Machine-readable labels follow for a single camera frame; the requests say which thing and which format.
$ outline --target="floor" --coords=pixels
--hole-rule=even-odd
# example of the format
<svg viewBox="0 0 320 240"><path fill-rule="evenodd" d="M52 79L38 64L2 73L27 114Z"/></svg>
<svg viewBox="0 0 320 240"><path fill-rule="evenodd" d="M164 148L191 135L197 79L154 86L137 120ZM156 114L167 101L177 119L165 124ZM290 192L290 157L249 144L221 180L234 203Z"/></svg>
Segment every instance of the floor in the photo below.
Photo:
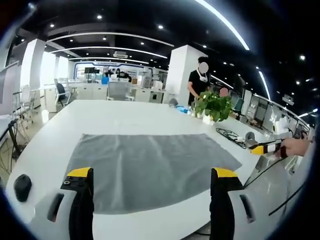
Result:
<svg viewBox="0 0 320 240"><path fill-rule="evenodd" d="M36 133L53 117L56 113L49 113L46 110L45 99L41 98L41 106L35 109L37 113L32 114L31 122L25 122L25 133L20 129L22 134L17 134L17 143L25 145ZM2 186L6 186L9 174L11 172L11 156L13 151L13 142L10 137L6 139L0 147L0 177ZM12 161L12 169L15 167L15 161Z"/></svg>
<svg viewBox="0 0 320 240"><path fill-rule="evenodd" d="M29 142L36 133L51 119L56 113L49 113L46 110L45 100L41 98L41 106L36 108L37 113L32 114L33 123L27 123L25 133L22 131L21 135L17 135L17 143L19 145ZM5 188L11 169L11 156L13 150L13 142L10 137L6 139L4 144L0 147L0 177L2 186ZM15 161L12 161L12 169L15 167ZM185 237L183 240L208 240L210 234L210 223L200 228L196 233Z"/></svg>

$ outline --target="computer mouse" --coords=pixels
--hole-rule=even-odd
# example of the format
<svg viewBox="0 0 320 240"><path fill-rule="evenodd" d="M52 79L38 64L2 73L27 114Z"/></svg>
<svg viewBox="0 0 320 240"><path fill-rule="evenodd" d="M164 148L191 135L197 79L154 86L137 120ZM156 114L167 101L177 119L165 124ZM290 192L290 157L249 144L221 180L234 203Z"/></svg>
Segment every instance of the computer mouse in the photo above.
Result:
<svg viewBox="0 0 320 240"><path fill-rule="evenodd" d="M22 174L20 175L13 184L14 193L16 196L16 199L18 199L19 202L25 202L28 199L29 192L31 189L32 183L29 176Z"/></svg>

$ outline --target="green plant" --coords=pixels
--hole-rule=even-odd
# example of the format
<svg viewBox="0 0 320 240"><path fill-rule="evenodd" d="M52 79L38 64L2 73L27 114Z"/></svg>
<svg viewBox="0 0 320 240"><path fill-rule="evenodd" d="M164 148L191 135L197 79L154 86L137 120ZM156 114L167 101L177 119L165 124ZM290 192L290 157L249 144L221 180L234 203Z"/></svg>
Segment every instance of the green plant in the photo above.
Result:
<svg viewBox="0 0 320 240"><path fill-rule="evenodd" d="M195 101L195 115L204 114L210 116L215 122L221 122L229 117L232 110L231 98L229 96L219 96L210 91L204 91Z"/></svg>

